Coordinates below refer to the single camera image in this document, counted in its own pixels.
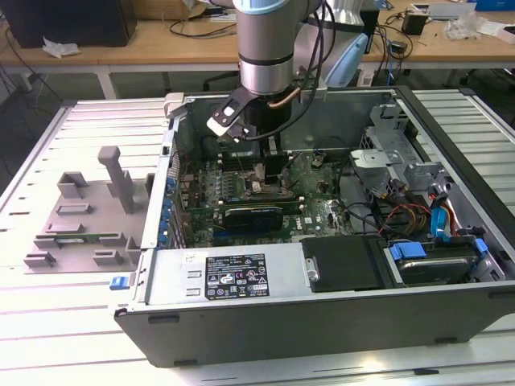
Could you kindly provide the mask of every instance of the blue connector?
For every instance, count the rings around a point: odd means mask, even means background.
[[[165,197],[165,199],[163,200],[163,207],[170,209],[171,208],[171,200]]]
[[[488,253],[488,246],[485,244],[483,239],[476,239],[476,247],[481,257],[485,257]]]
[[[169,187],[170,189],[175,189],[175,186],[177,186],[177,182],[172,177],[168,177],[167,187]]]
[[[166,244],[168,242],[168,237],[164,236],[162,233],[158,234],[158,242]]]
[[[395,261],[401,259],[421,259],[427,256],[422,244],[415,241],[396,243],[393,247],[389,248],[389,251]]]
[[[449,241],[449,236],[445,234],[445,224],[447,222],[447,212],[442,207],[436,207],[431,213],[431,235],[439,237],[443,241]]]
[[[171,213],[170,213],[170,211],[169,211],[168,209],[166,209],[166,208],[165,208],[165,209],[163,209],[163,210],[161,211],[161,217],[163,217],[165,220],[169,220],[169,219],[170,219],[170,217],[171,217]]]
[[[128,290],[129,288],[129,278],[127,276],[115,276],[109,284],[109,289],[112,291]]]

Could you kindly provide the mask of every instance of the power supply label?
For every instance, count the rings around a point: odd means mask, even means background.
[[[205,277],[208,300],[270,296],[264,254],[208,257]]]

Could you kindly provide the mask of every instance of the white paper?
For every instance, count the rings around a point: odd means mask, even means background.
[[[80,54],[79,47],[74,43],[70,43],[70,44],[54,43],[48,39],[45,39],[44,37],[43,37],[43,41],[45,43],[43,46],[43,51],[45,51],[46,53],[48,53],[52,56],[55,56],[56,58],[61,59],[63,56],[66,56],[66,55]]]
[[[499,31],[507,26],[508,24],[486,21],[477,31],[483,35],[497,36]]]

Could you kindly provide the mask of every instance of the red wire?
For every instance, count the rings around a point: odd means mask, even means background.
[[[397,205],[388,215],[388,217],[386,217],[386,220],[385,220],[385,224],[388,223],[388,220],[392,218],[393,214],[395,214],[396,211],[398,211],[401,207],[418,207],[418,208],[421,208],[425,213],[427,213],[428,215],[431,214],[431,212],[429,211],[429,209],[427,209],[426,207],[424,207],[423,205],[417,205],[416,203],[408,203],[408,204],[405,204],[405,203],[402,203],[401,205]],[[384,231],[385,229],[384,228],[381,228],[379,229],[379,234],[381,235],[381,233]]]

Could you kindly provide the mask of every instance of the aluminum workbench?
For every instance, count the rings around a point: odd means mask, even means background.
[[[416,95],[514,211],[512,130],[476,96],[451,90]],[[59,196],[61,174],[81,170],[88,181],[106,180],[96,155],[101,146],[116,145],[122,167],[142,179],[156,166],[167,127],[163,99],[63,107],[4,192],[0,384],[515,384],[515,314],[464,344],[160,369],[109,312],[129,296],[109,290],[113,273],[24,274],[23,257]]]

